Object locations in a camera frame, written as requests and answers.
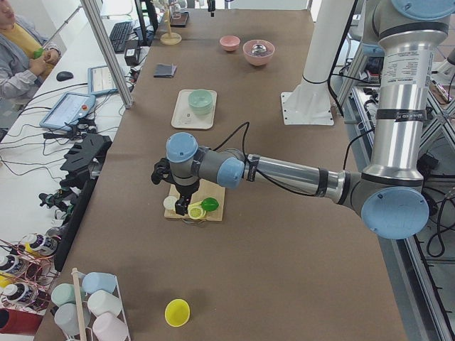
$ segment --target blue joint cap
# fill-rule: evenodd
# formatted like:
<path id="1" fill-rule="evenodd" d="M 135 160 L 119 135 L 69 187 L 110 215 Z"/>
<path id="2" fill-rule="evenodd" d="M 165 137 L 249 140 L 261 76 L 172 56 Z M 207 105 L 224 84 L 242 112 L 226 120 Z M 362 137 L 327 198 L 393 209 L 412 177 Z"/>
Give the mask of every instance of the blue joint cap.
<path id="1" fill-rule="evenodd" d="M 403 16 L 418 21 L 442 19 L 455 11 L 450 0 L 392 0 L 392 4 Z"/>
<path id="2" fill-rule="evenodd" d="M 376 44 L 362 43 L 362 51 L 368 57 L 384 57 L 384 50 Z"/>
<path id="3" fill-rule="evenodd" d="M 232 157 L 223 162 L 216 176 L 216 183 L 226 188 L 236 188 L 242 180 L 245 165 L 239 159 Z"/>
<path id="4" fill-rule="evenodd" d="M 362 221 L 368 229 L 387 239 L 404 239 L 420 232 L 428 221 L 424 196 L 408 187 L 385 188 L 363 204 Z"/>
<path id="5" fill-rule="evenodd" d="M 188 133 L 176 133 L 166 142 L 166 157 L 173 163 L 189 160 L 197 150 L 198 142 L 193 135 Z"/>

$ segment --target green bowl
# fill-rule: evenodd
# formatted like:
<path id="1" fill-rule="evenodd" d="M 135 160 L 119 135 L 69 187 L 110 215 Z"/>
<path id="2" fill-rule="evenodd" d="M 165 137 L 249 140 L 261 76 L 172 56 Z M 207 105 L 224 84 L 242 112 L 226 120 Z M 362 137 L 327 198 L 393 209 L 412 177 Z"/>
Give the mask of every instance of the green bowl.
<path id="1" fill-rule="evenodd" d="M 212 94 L 207 90 L 194 90 L 188 96 L 188 104 L 197 115 L 206 115 L 212 110 Z"/>

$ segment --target computer mouse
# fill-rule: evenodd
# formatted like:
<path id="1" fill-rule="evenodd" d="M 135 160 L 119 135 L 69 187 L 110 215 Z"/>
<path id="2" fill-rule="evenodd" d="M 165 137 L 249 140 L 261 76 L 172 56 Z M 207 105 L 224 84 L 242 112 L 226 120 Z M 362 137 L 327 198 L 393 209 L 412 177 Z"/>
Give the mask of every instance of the computer mouse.
<path id="1" fill-rule="evenodd" d="M 59 82 L 63 82 L 64 80 L 70 80 L 71 78 L 74 78 L 74 75 L 69 71 L 60 71 L 57 74 L 57 81 Z"/>

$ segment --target gray hoodie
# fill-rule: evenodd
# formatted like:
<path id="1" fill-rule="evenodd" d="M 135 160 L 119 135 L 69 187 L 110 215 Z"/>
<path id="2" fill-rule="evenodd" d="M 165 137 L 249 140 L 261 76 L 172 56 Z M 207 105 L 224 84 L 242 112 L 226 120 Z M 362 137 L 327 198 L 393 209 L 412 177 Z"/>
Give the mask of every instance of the gray hoodie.
<path id="1" fill-rule="evenodd" d="M 41 45 L 46 42 L 46 38 L 36 31 L 30 21 L 16 16 L 16 22 Z M 47 49 L 49 48 L 58 50 L 53 43 L 47 46 Z M 43 79 L 36 77 L 28 69 L 28 62 L 29 59 L 22 49 L 0 34 L 0 97 L 17 104 L 25 104 L 33 97 L 43 84 Z"/>

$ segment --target keyboard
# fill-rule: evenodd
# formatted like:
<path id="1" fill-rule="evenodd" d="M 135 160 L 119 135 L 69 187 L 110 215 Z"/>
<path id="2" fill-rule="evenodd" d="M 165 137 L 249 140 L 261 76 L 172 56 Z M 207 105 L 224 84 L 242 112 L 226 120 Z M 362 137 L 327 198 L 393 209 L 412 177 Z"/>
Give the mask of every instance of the keyboard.
<path id="1" fill-rule="evenodd" d="M 111 40 L 115 53 L 123 53 L 125 51 L 125 43 L 128 40 L 132 27 L 132 21 L 124 21 L 114 25 L 114 28 L 109 35 L 109 39 Z"/>

